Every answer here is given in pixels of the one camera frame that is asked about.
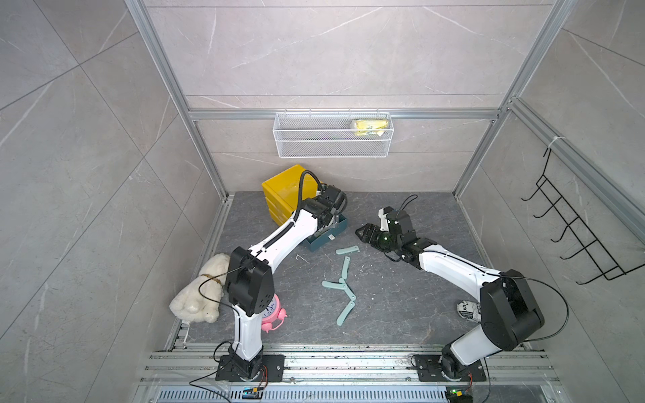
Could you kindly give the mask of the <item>teal drawer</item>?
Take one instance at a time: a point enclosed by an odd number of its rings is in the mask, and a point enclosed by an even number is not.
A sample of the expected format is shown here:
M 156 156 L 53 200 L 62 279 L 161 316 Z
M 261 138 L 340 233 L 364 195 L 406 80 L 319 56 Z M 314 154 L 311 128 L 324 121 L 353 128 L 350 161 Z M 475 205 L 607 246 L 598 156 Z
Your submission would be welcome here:
M 330 228 L 320 235 L 312 235 L 306 238 L 302 244 L 305 245 L 311 252 L 319 250 L 327 243 L 335 240 L 348 226 L 347 218 L 344 214 L 339 215 L 338 225 L 335 228 Z

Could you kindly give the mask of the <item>yellow drawer cabinet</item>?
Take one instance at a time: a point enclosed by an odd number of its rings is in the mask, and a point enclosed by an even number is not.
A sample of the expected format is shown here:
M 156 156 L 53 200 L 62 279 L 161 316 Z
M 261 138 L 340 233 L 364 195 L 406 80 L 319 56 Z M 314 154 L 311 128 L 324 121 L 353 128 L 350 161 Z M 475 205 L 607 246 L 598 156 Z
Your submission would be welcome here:
M 300 165 L 282 171 L 262 183 L 270 217 L 282 226 L 297 208 L 299 180 L 305 169 Z

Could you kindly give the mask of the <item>mint knife vertical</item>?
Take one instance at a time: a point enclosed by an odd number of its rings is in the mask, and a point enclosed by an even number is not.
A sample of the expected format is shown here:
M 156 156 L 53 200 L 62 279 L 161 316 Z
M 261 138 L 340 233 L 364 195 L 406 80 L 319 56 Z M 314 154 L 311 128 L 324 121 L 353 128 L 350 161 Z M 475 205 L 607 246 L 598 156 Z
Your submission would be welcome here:
M 341 271 L 341 278 L 343 280 L 348 279 L 350 262 L 351 262 L 351 258 L 349 256 L 345 256 L 343 266 L 342 266 L 342 271 Z

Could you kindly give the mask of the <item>mint knife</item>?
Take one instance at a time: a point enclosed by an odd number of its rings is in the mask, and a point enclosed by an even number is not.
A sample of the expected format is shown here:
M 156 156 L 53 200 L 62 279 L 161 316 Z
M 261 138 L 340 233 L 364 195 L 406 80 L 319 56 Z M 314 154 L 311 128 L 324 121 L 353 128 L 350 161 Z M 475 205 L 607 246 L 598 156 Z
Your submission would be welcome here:
M 336 323 L 339 327 L 341 327 L 346 319 L 348 318 L 349 314 L 351 314 L 352 310 L 355 308 L 355 302 L 354 301 L 349 301 L 348 304 L 345 306 L 345 308 L 342 310 L 341 314 L 337 317 Z
M 348 255 L 348 254 L 352 254 L 352 253 L 356 253 L 356 252 L 359 252 L 359 247 L 357 245 L 347 247 L 347 248 L 338 249 L 338 250 L 335 251 L 335 253 L 337 255 Z

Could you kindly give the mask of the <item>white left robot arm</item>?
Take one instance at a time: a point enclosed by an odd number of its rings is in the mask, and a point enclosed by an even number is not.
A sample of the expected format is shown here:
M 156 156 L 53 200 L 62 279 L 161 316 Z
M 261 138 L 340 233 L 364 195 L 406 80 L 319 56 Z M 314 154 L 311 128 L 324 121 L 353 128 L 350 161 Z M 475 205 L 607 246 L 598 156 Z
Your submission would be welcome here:
M 262 312 L 275 295 L 273 275 L 302 241 L 327 233 L 339 221 L 347 196 L 339 188 L 321 184 L 317 194 L 301 198 L 292 216 L 256 245 L 236 248 L 230 255 L 224 290 L 236 315 L 235 334 L 228 349 L 240 377 L 253 379 L 262 364 Z

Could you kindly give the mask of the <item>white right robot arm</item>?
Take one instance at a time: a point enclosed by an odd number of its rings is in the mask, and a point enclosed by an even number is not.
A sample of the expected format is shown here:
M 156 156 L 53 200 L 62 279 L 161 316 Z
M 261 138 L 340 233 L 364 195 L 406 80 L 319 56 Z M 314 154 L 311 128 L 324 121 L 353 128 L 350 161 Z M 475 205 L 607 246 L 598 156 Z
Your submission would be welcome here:
M 480 359 L 515 349 L 545 323 L 527 278 L 516 270 L 477 265 L 393 221 L 386 229 L 367 223 L 355 234 L 385 255 L 395 254 L 396 261 L 449 281 L 480 304 L 479 324 L 442 349 L 439 363 L 446 379 L 459 380 Z

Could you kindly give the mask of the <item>mint knife diagonal centre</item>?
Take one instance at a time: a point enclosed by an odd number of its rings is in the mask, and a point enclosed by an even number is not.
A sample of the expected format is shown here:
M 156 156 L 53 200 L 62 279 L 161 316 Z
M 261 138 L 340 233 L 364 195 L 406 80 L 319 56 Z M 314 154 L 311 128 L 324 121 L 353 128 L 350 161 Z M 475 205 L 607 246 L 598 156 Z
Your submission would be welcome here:
M 355 302 L 356 301 L 356 295 L 351 290 L 351 288 L 348 286 L 348 284 L 346 282 L 346 279 L 340 278 L 339 279 L 339 284 L 342 285 L 342 290 L 349 297 L 349 300 L 351 300 L 351 302 Z

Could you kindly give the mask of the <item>yellow sponge in basket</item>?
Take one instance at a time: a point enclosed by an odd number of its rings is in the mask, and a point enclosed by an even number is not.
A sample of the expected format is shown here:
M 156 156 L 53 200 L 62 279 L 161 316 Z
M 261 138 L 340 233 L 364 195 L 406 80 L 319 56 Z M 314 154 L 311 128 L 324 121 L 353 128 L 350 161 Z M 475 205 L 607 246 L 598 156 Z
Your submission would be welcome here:
M 387 119 L 356 119 L 350 123 L 351 131 L 357 136 L 383 136 L 390 129 Z

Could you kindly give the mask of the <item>pink alarm clock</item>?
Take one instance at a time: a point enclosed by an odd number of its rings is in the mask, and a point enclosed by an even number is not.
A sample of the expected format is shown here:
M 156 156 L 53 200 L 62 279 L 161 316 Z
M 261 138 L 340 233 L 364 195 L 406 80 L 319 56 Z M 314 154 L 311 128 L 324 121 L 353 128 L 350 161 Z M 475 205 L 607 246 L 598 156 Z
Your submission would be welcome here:
M 261 330 L 271 332 L 277 330 L 285 322 L 287 311 L 282 307 L 278 295 L 274 295 L 268 307 L 262 312 Z

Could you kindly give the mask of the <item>white plush teddy bear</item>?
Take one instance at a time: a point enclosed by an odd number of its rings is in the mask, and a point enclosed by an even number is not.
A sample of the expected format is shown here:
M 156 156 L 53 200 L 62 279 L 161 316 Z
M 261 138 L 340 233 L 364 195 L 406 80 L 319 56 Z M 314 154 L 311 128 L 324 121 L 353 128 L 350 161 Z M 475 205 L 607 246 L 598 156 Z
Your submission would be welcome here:
M 183 322 L 215 323 L 219 317 L 218 301 L 223 295 L 230 257 L 217 254 L 209 259 L 189 285 L 171 301 L 169 308 Z

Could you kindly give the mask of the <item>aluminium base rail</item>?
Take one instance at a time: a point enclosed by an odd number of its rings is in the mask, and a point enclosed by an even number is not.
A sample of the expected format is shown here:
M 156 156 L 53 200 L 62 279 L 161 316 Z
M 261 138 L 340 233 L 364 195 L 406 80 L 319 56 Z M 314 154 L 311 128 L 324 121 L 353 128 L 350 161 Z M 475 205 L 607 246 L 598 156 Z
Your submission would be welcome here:
M 251 379 L 225 347 L 188 344 L 144 360 L 134 402 L 566 402 L 545 352 L 519 348 L 443 377 L 435 345 L 268 344 Z

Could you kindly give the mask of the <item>black wall hook rack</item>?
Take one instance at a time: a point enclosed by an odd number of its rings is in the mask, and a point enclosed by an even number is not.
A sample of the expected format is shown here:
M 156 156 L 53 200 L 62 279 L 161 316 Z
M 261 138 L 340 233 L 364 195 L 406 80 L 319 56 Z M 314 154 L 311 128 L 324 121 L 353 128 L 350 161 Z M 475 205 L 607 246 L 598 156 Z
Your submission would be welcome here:
M 567 255 L 560 255 L 561 261 L 569 261 L 579 256 L 584 256 L 594 269 L 593 277 L 585 280 L 576 280 L 577 285 L 588 285 L 596 280 L 616 280 L 636 270 L 644 268 L 644 263 L 628 268 L 621 265 L 618 259 L 599 239 L 585 218 L 583 218 L 564 196 L 556 184 L 549 178 L 547 171 L 551 160 L 552 149 L 547 148 L 543 153 L 544 164 L 539 178 L 534 183 L 532 194 L 522 197 L 524 203 L 529 203 L 537 197 L 547 203 L 546 209 L 539 214 L 532 215 L 536 220 L 545 218 L 549 214 L 555 215 L 563 223 L 559 237 L 551 238 L 553 244 L 561 243 L 566 238 L 574 240 L 575 249 Z

